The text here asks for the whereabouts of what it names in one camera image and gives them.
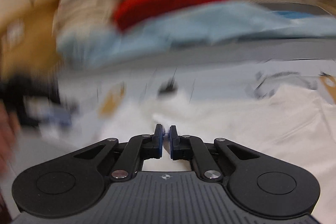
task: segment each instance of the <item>white sheet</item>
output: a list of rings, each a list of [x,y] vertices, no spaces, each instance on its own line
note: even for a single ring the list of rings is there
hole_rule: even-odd
[[[313,215],[323,224],[336,219],[336,107],[312,90],[283,85],[276,94],[260,101],[200,101],[189,103],[183,93],[142,104],[128,102],[108,122],[100,139],[128,141],[138,134],[152,134],[156,123],[179,135],[213,142],[224,137],[251,149],[301,166],[318,179],[320,199]],[[147,160],[144,170],[187,170],[185,162],[174,163],[168,153],[160,160]]]

